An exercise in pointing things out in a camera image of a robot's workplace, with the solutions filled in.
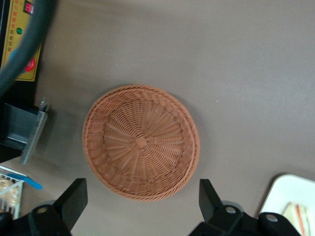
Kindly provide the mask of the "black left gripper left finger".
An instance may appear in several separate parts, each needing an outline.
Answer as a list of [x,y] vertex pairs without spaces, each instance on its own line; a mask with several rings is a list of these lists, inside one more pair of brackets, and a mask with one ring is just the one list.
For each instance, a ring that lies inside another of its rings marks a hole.
[[87,180],[77,178],[51,205],[28,214],[32,236],[70,236],[88,203]]

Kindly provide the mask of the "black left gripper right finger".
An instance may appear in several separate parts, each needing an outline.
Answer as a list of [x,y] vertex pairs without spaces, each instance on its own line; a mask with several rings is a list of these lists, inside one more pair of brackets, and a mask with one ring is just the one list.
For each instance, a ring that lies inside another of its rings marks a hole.
[[241,231],[243,209],[234,202],[222,201],[208,179],[199,182],[199,208],[204,221],[191,236],[245,236]]

